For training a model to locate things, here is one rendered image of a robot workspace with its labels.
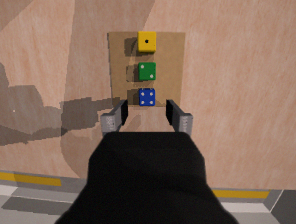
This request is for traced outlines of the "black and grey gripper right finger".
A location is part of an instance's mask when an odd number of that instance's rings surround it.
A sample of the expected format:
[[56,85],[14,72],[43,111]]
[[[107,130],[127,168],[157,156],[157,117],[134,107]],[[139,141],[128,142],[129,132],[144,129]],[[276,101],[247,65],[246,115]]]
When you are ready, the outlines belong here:
[[166,117],[175,132],[185,132],[191,137],[193,115],[184,113],[172,99],[166,100]]

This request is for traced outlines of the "yellow die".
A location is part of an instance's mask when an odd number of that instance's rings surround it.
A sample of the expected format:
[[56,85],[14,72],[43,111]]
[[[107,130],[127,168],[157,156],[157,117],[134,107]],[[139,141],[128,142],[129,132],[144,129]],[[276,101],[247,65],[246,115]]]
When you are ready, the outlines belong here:
[[156,32],[139,31],[137,33],[139,54],[154,54],[156,51]]

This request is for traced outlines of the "blue die with white pips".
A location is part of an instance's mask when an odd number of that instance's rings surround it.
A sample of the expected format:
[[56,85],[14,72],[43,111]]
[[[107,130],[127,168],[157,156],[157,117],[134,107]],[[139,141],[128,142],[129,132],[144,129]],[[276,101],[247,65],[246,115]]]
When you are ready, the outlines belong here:
[[139,89],[139,105],[155,106],[155,89],[154,88]]

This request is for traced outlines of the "tan flat mat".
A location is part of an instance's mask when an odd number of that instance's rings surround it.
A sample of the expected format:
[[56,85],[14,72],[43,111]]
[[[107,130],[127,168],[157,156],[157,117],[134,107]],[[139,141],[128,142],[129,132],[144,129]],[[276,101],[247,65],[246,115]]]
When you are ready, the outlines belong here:
[[[156,32],[156,52],[139,54],[135,31],[109,31],[113,107],[122,99],[128,107],[180,107],[186,32]],[[155,62],[156,79],[139,80],[138,63]],[[139,89],[155,89],[155,106],[139,105]]]

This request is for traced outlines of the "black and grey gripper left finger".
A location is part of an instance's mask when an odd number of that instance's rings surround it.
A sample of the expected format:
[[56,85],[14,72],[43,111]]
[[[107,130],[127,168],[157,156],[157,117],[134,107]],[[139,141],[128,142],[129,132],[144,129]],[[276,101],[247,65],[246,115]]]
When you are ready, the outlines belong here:
[[109,132],[119,132],[128,117],[128,100],[122,99],[109,113],[100,116],[102,136]]

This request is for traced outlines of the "green die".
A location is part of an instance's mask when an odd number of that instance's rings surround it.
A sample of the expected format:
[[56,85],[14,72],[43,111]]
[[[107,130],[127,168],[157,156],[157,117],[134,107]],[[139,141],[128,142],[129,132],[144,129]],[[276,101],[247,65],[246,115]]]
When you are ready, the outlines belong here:
[[156,79],[156,63],[155,62],[139,62],[138,78],[139,80],[155,80]]

